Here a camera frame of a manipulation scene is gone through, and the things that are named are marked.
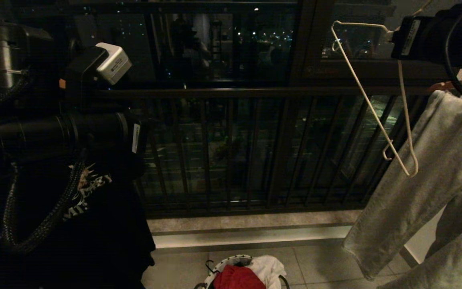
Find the white label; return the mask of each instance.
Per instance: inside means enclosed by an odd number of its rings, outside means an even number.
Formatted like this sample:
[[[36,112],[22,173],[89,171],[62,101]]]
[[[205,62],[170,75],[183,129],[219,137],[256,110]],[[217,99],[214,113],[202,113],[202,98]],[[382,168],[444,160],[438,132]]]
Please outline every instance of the white label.
[[[413,42],[416,38],[416,33],[418,32],[418,28],[420,28],[420,20],[414,20],[411,24],[411,30],[409,30],[409,34],[407,35],[407,39],[405,40],[404,47],[402,48],[402,56],[408,56],[409,52],[411,52],[411,47],[413,47]]]
[[[140,135],[140,125],[134,124],[133,126],[133,145],[132,152],[136,153],[136,148],[138,147],[138,136]]]

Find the gray pants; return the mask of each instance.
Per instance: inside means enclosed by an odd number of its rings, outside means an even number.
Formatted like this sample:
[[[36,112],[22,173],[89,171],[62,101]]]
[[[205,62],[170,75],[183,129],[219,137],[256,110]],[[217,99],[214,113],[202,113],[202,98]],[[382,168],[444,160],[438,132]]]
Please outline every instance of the gray pants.
[[[462,99],[433,93],[412,135],[419,173],[409,179],[392,161],[343,242],[369,280],[462,191]],[[412,172],[407,143],[399,154]]]

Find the laundry basket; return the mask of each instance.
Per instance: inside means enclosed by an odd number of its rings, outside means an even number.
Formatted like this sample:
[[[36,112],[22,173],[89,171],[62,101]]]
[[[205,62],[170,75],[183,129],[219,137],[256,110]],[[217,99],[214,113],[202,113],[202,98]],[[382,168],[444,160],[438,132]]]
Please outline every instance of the laundry basket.
[[[252,260],[253,258],[249,255],[231,256],[229,258],[225,258],[220,263],[218,263],[213,270],[211,270],[211,268],[208,265],[208,263],[210,262],[213,263],[213,261],[208,260],[206,261],[206,267],[208,268],[210,273],[208,277],[206,278],[206,280],[204,280],[204,283],[197,284],[194,287],[194,289],[214,289],[213,280],[215,280],[218,273],[224,270],[224,267],[226,267],[226,265],[245,267],[249,265]],[[281,276],[281,275],[279,275],[279,278],[284,282],[286,289],[290,289],[290,285],[288,285],[288,281],[286,280],[286,278],[284,278],[284,276]]]

